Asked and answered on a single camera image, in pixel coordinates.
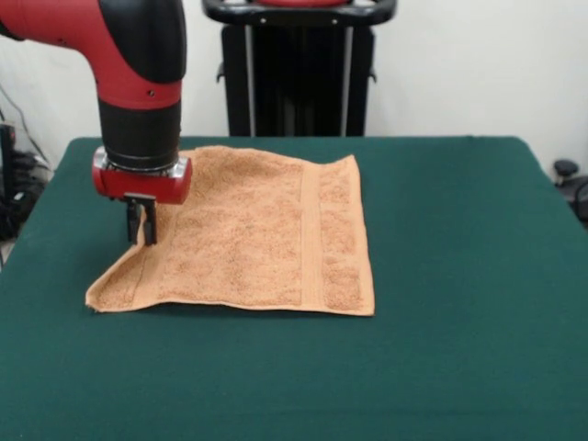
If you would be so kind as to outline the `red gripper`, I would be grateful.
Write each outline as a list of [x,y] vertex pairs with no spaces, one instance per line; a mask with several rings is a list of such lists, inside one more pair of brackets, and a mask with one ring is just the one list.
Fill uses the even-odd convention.
[[[167,205],[181,205],[187,198],[192,179],[192,163],[180,156],[175,164],[162,171],[137,172],[117,168],[107,158],[103,146],[93,155],[92,178],[96,191],[107,198],[125,197],[153,198]],[[137,243],[141,225],[141,206],[134,198],[125,198],[128,239]],[[143,223],[146,246],[157,244],[157,217],[154,201],[143,201],[145,213]]]

